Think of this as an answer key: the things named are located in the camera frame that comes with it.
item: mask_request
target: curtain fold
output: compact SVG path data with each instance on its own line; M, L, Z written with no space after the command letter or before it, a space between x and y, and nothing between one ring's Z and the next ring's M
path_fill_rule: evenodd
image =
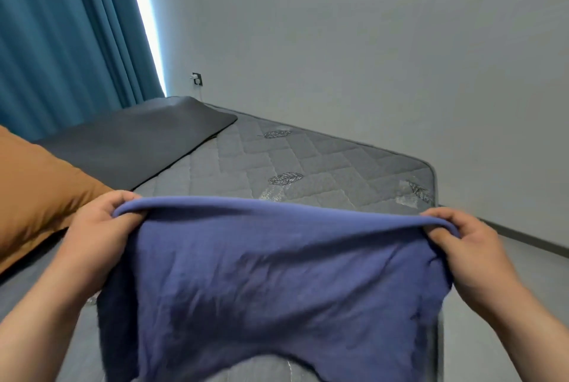
M0 0L0 124L28 140L162 97L136 0Z

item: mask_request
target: pillow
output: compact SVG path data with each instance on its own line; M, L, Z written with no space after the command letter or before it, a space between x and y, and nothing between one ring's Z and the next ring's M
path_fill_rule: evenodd
M0 126L0 273L111 189Z

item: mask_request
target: gray floor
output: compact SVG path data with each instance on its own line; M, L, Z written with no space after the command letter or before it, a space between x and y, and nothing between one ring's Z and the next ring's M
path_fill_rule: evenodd
M569 260L504 238L510 258L524 283L547 308L569 325ZM445 382L518 382L500 341L455 290L443 308Z

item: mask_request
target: hand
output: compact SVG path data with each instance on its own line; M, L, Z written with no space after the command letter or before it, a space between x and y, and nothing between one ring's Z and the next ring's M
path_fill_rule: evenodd
M101 290L124 252L128 235L140 225L145 213L112 214L123 203L139 195L117 190L108 192L80 208L67 230L49 272L56 272L62 289L86 301Z
M460 297L490 322L498 303L522 286L498 234L470 214L452 208L431 208L422 215L448 220L459 229L461 239L445 228L426 232L447 254Z

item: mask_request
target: blue fabric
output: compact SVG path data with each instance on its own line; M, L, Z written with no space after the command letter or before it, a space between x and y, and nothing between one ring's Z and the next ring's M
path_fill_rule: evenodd
M136 0L0 0L0 124L36 140L163 96Z
M418 381L452 279L444 220L254 199L163 197L98 299L108 382L200 381L255 355L327 382Z

